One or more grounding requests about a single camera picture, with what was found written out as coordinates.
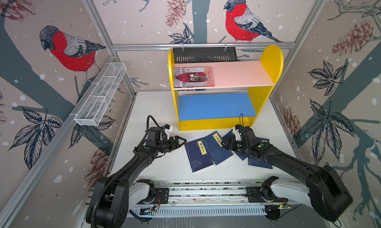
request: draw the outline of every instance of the blue shelf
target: blue shelf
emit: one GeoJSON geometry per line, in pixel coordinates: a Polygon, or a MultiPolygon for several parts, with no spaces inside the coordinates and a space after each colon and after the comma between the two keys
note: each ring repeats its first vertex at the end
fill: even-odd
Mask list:
{"type": "Polygon", "coordinates": [[[256,116],[247,93],[179,97],[179,121],[256,116]]]}

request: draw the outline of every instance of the bird head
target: bird head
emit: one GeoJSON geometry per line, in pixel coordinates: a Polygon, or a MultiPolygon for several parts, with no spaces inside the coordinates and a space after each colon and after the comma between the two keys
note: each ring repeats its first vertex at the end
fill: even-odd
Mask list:
{"type": "Polygon", "coordinates": [[[246,4],[246,1],[245,0],[228,0],[224,6],[224,10],[227,10],[229,11],[229,13],[231,13],[231,11],[237,6],[237,5],[240,5],[240,4],[243,4],[245,5],[246,4]]]}
{"type": "Polygon", "coordinates": [[[48,25],[41,30],[40,41],[41,41],[41,46],[44,50],[56,49],[56,47],[54,46],[53,36],[58,32],[59,32],[59,30],[56,27],[51,26],[51,25],[48,25]]]}

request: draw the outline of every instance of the bookshelf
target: bookshelf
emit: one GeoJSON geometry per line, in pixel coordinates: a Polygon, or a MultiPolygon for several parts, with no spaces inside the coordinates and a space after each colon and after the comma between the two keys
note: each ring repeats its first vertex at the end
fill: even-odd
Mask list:
{"type": "Polygon", "coordinates": [[[179,131],[232,128],[238,124],[241,113],[244,125],[252,126],[282,74],[283,54],[278,46],[270,45],[260,61],[175,64],[170,49],[168,67],[179,131]],[[174,88],[175,68],[189,67],[211,67],[215,86],[174,88]],[[180,90],[240,87],[249,87],[249,90],[179,96],[180,90]]]}

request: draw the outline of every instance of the yellow side panel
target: yellow side panel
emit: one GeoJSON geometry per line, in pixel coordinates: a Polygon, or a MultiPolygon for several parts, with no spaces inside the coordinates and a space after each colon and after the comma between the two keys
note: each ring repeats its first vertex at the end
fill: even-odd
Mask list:
{"type": "MultiPolygon", "coordinates": [[[[269,74],[274,85],[271,87],[251,87],[249,89],[248,94],[257,116],[264,107],[264,104],[266,103],[272,90],[276,86],[280,75],[282,74],[283,53],[281,49],[275,45],[268,46],[261,56],[261,64],[269,74]]],[[[250,126],[254,124],[257,116],[254,117],[254,120],[250,123],[250,126]]]]}
{"type": "MultiPolygon", "coordinates": [[[[244,126],[249,126],[254,122],[254,118],[255,117],[244,117],[244,126]]],[[[239,124],[239,118],[180,121],[179,131],[227,129],[233,128],[233,126],[237,124],[239,124]]]]}
{"type": "Polygon", "coordinates": [[[169,81],[171,83],[171,90],[172,90],[172,96],[173,96],[173,103],[174,103],[174,110],[176,111],[176,118],[177,118],[177,125],[180,128],[179,123],[179,91],[175,91],[174,85],[173,85],[173,78],[174,78],[174,54],[173,50],[168,50],[168,68],[169,68],[169,81]]]}

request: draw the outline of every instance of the pink shelf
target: pink shelf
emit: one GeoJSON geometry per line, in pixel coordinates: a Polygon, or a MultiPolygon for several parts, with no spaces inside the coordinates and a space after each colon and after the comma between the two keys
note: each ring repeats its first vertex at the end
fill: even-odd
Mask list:
{"type": "Polygon", "coordinates": [[[175,68],[190,67],[211,67],[215,86],[174,88],[175,90],[266,87],[274,85],[260,61],[175,64],[175,68]]]}

